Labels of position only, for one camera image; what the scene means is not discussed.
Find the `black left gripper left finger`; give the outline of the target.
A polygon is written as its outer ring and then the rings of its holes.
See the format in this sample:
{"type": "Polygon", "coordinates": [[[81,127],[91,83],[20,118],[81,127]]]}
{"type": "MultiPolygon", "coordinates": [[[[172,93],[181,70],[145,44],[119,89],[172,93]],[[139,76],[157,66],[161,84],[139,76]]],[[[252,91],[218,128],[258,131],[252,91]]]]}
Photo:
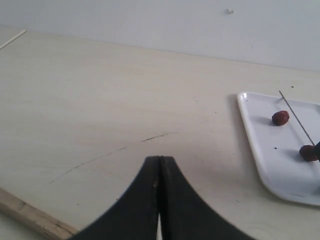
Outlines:
{"type": "Polygon", "coordinates": [[[73,240],[156,240],[160,158],[147,157],[124,194],[73,240]]]}

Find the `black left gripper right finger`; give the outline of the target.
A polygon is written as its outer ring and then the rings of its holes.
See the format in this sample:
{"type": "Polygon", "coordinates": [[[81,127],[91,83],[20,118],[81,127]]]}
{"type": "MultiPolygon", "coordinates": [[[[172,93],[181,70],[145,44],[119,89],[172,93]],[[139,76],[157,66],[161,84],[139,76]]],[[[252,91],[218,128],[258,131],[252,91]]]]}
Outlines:
{"type": "Polygon", "coordinates": [[[161,156],[158,210],[164,240],[252,240],[192,188],[176,160],[161,156]]]}

